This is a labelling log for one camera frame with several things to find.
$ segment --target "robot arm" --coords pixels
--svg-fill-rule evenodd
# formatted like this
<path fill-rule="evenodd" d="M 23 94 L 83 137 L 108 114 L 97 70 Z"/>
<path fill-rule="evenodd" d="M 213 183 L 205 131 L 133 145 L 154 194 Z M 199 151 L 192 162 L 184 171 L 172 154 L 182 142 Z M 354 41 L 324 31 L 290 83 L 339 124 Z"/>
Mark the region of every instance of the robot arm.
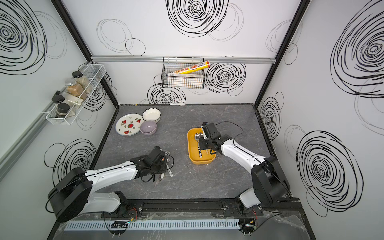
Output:
<path fill-rule="evenodd" d="M 98 170 L 72 169 L 48 194 L 58 222 L 66 222 L 87 212 L 114 212 L 124 208 L 124 195 L 97 193 L 114 183 L 139 177 L 161 174 L 167 170 L 166 153 L 156 146 L 148 155 L 132 158 L 122 164 Z"/>
<path fill-rule="evenodd" d="M 199 138 L 201 150 L 211 149 L 211 154 L 220 153 L 232 158 L 244 167 L 252 176 L 253 189 L 240 194 L 239 199 L 246 207 L 262 203 L 270 206 L 284 194 L 290 186 L 276 158 L 257 155 L 239 145 L 230 136 L 222 136 L 214 123 L 202 124 L 203 137 Z"/>
<path fill-rule="evenodd" d="M 276 158 L 264 158 L 240 146 L 230 136 L 221 136 L 214 123 L 203 123 L 202 130 L 200 149 L 228 156 L 251 174 L 253 189 L 239 196 L 245 208 L 260 203 L 270 206 L 289 191 L 290 186 Z M 120 181 L 164 173 L 167 170 L 166 156 L 156 146 L 150 154 L 116 166 L 88 171 L 79 167 L 72 169 L 48 194 L 48 202 L 57 221 L 66 222 L 87 212 L 115 212 L 121 215 L 119 211 L 126 209 L 128 201 L 120 191 L 108 194 L 96 191 Z"/>

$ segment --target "ceramic plate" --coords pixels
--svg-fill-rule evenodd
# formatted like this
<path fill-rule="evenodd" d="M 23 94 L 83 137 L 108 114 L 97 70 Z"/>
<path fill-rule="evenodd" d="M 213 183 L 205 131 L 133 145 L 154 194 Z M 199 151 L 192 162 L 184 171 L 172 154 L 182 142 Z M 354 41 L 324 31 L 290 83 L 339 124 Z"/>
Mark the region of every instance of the ceramic plate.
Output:
<path fill-rule="evenodd" d="M 137 113 L 127 114 L 116 123 L 116 132 L 122 136 L 131 136 L 140 132 L 143 117 Z"/>

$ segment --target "white scalloped bowl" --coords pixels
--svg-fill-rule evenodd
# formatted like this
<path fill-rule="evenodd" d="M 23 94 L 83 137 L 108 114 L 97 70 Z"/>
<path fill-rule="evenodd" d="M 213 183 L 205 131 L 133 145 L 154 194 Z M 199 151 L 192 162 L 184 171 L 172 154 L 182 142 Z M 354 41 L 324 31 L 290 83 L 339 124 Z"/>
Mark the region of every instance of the white scalloped bowl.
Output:
<path fill-rule="evenodd" d="M 143 119 L 145 121 L 154 121 L 157 123 L 160 121 L 161 112 L 157 108 L 150 108 L 143 112 Z"/>

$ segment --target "red wire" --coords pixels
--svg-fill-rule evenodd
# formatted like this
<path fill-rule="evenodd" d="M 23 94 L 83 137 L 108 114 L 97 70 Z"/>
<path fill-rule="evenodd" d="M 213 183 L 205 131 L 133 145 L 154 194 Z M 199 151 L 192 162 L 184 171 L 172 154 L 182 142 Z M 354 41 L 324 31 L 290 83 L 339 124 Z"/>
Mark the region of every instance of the red wire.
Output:
<path fill-rule="evenodd" d="M 135 210 L 135 212 L 136 212 L 136 220 L 137 220 L 137 211 L 136 211 L 136 208 L 131 208 L 130 210 L 132 210 L 132 209 L 134 209 Z"/>
<path fill-rule="evenodd" d="M 255 215 L 255 217 L 256 217 L 256 221 L 257 221 L 257 225 L 256 225 L 256 227 L 259 225 L 259 220 L 257 220 L 257 215 L 256 215 L 256 212 L 255 212 L 255 210 L 254 209 L 252 209 L 252 211 L 253 211 L 253 213 L 254 213 L 254 215 Z"/>

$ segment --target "countertop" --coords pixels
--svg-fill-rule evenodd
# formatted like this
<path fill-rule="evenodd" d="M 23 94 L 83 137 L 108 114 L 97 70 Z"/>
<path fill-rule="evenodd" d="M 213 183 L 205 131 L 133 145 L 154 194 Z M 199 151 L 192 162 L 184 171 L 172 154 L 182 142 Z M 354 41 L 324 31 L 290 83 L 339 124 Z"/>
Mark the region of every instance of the countertop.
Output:
<path fill-rule="evenodd" d="M 133 136 L 121 136 L 115 131 L 118 119 L 129 113 L 142 113 L 148 108 L 161 111 L 154 135 L 140 132 Z M 159 182 L 144 183 L 138 179 L 122 181 L 99 192 L 122 191 L 128 199 L 176 199 L 176 198 L 233 198 L 252 187 L 251 175 L 229 157 L 218 154 L 210 164 L 195 165 L 188 156 L 187 132 L 200 127 L 203 122 L 231 121 L 243 128 L 244 133 L 236 141 L 256 154 L 268 157 L 263 134 L 253 106 L 236 105 L 187 105 L 187 106 L 121 106 L 115 123 L 107 137 L 95 169 L 114 166 L 131 158 L 149 154 L 154 146 L 169 151 L 175 162 L 171 171 Z M 224 122 L 216 126 L 222 135 L 235 137 L 241 130 Z"/>

